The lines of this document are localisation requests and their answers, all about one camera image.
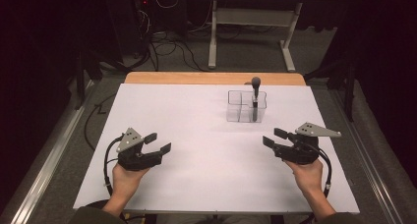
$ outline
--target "gray carpet floor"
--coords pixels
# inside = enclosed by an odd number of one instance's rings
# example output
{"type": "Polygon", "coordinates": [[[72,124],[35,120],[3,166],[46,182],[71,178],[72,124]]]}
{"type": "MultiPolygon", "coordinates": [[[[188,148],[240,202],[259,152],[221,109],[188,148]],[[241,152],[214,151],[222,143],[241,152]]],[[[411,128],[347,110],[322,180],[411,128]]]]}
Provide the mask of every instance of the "gray carpet floor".
{"type": "MultiPolygon", "coordinates": [[[[285,72],[283,58],[276,42],[276,37],[280,34],[282,34],[281,30],[264,32],[252,28],[242,31],[237,37],[230,38],[234,35],[233,31],[221,32],[219,35],[222,38],[218,40],[217,47],[216,71],[285,72]]],[[[312,29],[296,31],[290,50],[298,73],[309,73],[319,67],[332,35],[333,31],[327,30],[320,33],[315,33],[312,29]]],[[[198,35],[190,35],[183,39],[176,35],[169,35],[169,38],[165,38],[162,33],[155,37],[154,47],[158,53],[157,66],[160,71],[190,72],[197,71],[194,69],[197,66],[202,69],[207,68],[209,37],[205,32],[199,32],[198,35]]],[[[134,61],[129,57],[126,59],[128,64],[134,61]]],[[[135,70],[153,71],[156,66],[154,52],[152,59],[153,63],[149,60],[135,70]]],[[[118,86],[124,82],[124,76],[120,73],[108,70],[103,70],[103,72],[104,78],[100,82],[94,83],[94,93],[86,102],[85,112],[73,132],[49,186],[30,217],[29,223],[67,223],[74,214],[72,206],[87,172],[93,154],[92,148],[98,142],[108,112],[111,110],[114,97],[108,97],[116,93],[118,86]],[[101,113],[97,113],[98,107],[96,105],[106,98],[108,100],[102,103],[101,113]]],[[[324,82],[324,80],[314,80],[308,84],[313,89],[326,125],[329,128],[338,129],[343,134],[341,139],[332,142],[361,210],[358,217],[367,223],[391,223],[381,207],[372,183],[370,183],[360,152],[354,145],[355,138],[349,131],[343,113],[339,110],[337,96],[342,92],[328,90],[324,82]]],[[[410,188],[406,174],[401,170],[384,135],[379,131],[378,124],[375,123],[375,118],[373,118],[358,84],[355,88],[354,119],[354,125],[358,127],[359,132],[362,132],[362,139],[369,145],[370,153],[373,154],[373,159],[375,158],[378,170],[384,173],[381,176],[390,193],[394,195],[392,198],[396,207],[400,209],[403,223],[417,223],[416,214],[412,211],[417,209],[415,208],[415,200],[417,200],[414,198],[417,197],[415,189],[410,188]]],[[[42,161],[45,160],[51,148],[52,145],[47,144],[38,155],[26,179],[1,216],[0,223],[11,222],[39,171],[42,161]]],[[[299,223],[305,218],[305,216],[293,215],[284,217],[285,222],[289,224],[299,223]]]]}

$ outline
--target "white tabletop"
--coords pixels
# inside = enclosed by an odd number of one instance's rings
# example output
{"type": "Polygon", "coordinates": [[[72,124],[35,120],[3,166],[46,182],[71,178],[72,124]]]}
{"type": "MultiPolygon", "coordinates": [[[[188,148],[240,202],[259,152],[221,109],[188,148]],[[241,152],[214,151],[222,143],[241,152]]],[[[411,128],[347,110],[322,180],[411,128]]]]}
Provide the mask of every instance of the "white tabletop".
{"type": "MultiPolygon", "coordinates": [[[[307,213],[311,209],[291,170],[263,145],[263,136],[279,127],[294,132],[305,122],[325,127],[308,86],[262,85],[267,93],[261,123],[227,122],[228,90],[250,85],[121,84],[74,208],[108,199],[103,186],[103,159],[108,145],[131,127],[158,139],[143,152],[172,143],[162,164],[144,176],[127,210],[206,213],[307,213]]],[[[332,164],[328,199],[336,211],[359,212],[329,138],[320,147],[332,164]]],[[[113,146],[109,159],[117,157],[113,146]]],[[[109,175],[114,163],[109,164],[109,175]]],[[[327,175],[325,164],[324,177],[327,175]]]]}

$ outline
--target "wooden desk top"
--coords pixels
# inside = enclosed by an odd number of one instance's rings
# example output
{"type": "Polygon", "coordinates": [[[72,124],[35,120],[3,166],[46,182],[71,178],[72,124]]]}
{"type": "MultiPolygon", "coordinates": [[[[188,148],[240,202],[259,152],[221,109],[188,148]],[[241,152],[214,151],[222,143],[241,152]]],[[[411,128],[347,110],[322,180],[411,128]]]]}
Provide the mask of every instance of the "wooden desk top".
{"type": "Polygon", "coordinates": [[[306,85],[303,76],[290,73],[132,72],[125,84],[246,84],[259,77],[261,84],[306,85]]]}

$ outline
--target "person's right hand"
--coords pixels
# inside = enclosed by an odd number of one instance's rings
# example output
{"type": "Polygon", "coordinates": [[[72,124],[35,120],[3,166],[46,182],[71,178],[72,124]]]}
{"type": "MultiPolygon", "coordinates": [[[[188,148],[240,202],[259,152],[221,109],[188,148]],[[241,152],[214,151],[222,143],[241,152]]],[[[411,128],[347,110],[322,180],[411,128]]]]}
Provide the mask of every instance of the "person's right hand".
{"type": "Polygon", "coordinates": [[[292,169],[295,182],[304,195],[322,192],[323,164],[319,159],[306,165],[299,165],[285,160],[284,162],[292,169]]]}

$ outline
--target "person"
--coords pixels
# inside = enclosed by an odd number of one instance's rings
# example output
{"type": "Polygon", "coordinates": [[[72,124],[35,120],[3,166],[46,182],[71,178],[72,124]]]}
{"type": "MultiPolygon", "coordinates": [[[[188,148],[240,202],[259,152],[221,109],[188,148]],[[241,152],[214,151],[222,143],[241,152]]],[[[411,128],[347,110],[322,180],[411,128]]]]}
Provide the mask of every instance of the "person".
{"type": "MultiPolygon", "coordinates": [[[[304,198],[309,203],[315,214],[316,221],[320,224],[347,224],[361,223],[354,215],[350,213],[338,213],[326,199],[322,190],[322,173],[323,164],[317,159],[311,164],[298,165],[289,161],[284,161],[293,171],[295,182],[301,190],[304,198]]],[[[124,207],[136,192],[142,177],[149,169],[141,171],[127,171],[121,165],[116,164],[113,168],[113,194],[102,209],[93,207],[79,208],[69,224],[124,224],[119,218],[124,207]]],[[[175,214],[165,214],[162,219],[173,217],[173,223],[181,224],[181,218],[178,219],[175,214]]],[[[230,215],[222,221],[207,222],[207,216],[202,220],[196,216],[188,215],[186,223],[268,223],[265,215],[230,215]]]]}

